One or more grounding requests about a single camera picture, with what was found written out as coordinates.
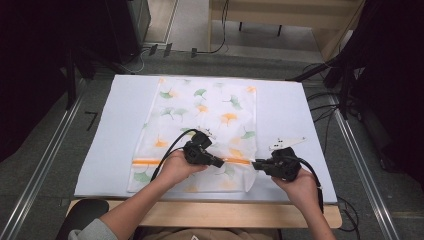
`forearm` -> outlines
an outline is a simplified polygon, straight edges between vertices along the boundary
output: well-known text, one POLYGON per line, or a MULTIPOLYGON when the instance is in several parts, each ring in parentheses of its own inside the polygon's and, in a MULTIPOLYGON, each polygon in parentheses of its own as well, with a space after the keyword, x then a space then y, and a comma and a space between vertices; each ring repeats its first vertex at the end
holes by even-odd
POLYGON ((104 214, 100 220, 118 239, 128 239, 144 216, 171 187, 170 184, 158 178, 133 197, 104 214))
POLYGON ((318 207, 309 208, 302 211, 303 217, 308 224, 312 238, 315 240, 336 239, 324 215, 318 207))

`gray carpet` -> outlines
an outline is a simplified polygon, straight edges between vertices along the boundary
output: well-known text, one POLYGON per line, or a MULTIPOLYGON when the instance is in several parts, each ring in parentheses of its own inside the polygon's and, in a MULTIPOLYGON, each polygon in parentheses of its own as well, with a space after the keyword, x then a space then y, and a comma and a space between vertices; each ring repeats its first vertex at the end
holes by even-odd
MULTIPOLYGON (((160 52, 154 56, 144 56, 145 68, 140 74, 232 76, 280 80, 299 75, 308 63, 284 62, 254 58, 229 57, 219 55, 199 55, 190 58, 187 53, 175 53, 163 58, 160 52)), ((51 169, 37 198, 28 213, 18 239, 54 239, 65 217, 70 199, 78 179, 90 144, 100 120, 102 108, 107 99, 113 73, 98 67, 98 73, 89 82, 84 99, 75 119, 64 139, 51 169), (92 115, 86 111, 99 112, 90 126, 92 115)), ((320 84, 320 76, 305 82, 307 96, 326 91, 320 84)), ((311 107, 329 104, 323 96, 310 102, 311 107)), ((0 163, 0 229, 7 223, 14 204, 34 172, 47 144, 64 114, 66 96, 61 98, 42 122, 34 129, 21 149, 6 161, 0 163)), ((322 111, 314 111, 314 118, 322 111)), ((322 146, 328 119, 318 121, 316 129, 322 146)), ((358 144, 367 161, 376 183, 389 210, 400 237, 420 239, 424 235, 424 196, 416 182, 405 174, 390 174, 381 170, 378 156, 366 131, 354 117, 349 118, 358 144)), ((336 120, 333 118, 328 128, 326 160, 333 179, 336 193, 349 201, 359 215, 359 231, 362 239, 384 239, 363 185, 358 177, 352 157, 336 120)), ((343 228, 352 225, 346 214, 342 214, 343 228)), ((357 239, 355 232, 334 230, 338 239, 357 239)), ((284 239, 310 239, 307 229, 284 229, 284 239)))

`shirt sleeve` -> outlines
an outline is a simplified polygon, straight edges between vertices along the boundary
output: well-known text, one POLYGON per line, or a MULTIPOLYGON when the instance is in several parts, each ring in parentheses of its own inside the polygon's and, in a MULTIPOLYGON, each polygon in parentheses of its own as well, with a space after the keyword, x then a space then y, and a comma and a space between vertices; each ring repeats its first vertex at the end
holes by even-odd
POLYGON ((117 240, 110 228, 99 219, 94 219, 87 227, 81 230, 72 230, 68 240, 117 240))

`wooden table edge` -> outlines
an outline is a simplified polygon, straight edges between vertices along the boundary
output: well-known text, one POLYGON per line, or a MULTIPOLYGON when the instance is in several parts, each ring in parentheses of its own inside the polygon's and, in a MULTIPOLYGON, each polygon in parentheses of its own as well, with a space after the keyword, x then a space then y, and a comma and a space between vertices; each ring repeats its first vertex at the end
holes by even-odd
MULTIPOLYGON (((70 209, 80 200, 73 200, 70 209)), ((122 200, 107 200, 111 209, 122 200)), ((342 225, 337 205, 324 205, 331 228, 342 225)), ((294 205, 279 203, 160 201, 147 213, 140 226, 203 228, 307 228, 294 205)))

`table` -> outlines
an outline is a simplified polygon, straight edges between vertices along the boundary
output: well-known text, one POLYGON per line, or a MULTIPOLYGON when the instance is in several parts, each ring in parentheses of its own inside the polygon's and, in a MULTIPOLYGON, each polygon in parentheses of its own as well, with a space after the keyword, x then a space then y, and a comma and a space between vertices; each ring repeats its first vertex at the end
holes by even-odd
MULTIPOLYGON (((222 19, 225 0, 209 0, 212 20, 222 19)), ((230 0, 227 21, 310 27, 324 61, 333 57, 359 19, 365 0, 230 0)))
MULTIPOLYGON (((132 154, 159 78, 159 76, 115 76, 99 128, 79 175, 75 189, 76 197, 121 200, 133 195, 126 192, 132 154)), ((301 84, 237 78, 188 76, 176 76, 176 78, 255 86, 257 157, 270 157, 268 146, 278 137, 306 137, 306 142, 294 146, 293 149, 299 157, 309 161, 320 178, 324 187, 325 214, 331 223, 330 226, 336 228, 341 225, 334 187, 301 84)), ((110 204, 113 207, 119 202, 110 201, 110 204)), ((141 224, 192 227, 220 227, 223 224, 227 227, 307 227, 300 212, 290 205, 287 195, 263 172, 259 173, 252 189, 247 193, 168 192, 141 224), (184 216, 179 215, 178 213, 184 209, 189 211, 184 211, 184 216), (246 214, 255 217, 249 218, 245 216, 246 214), (298 220, 292 221, 293 216, 297 216, 298 220)))

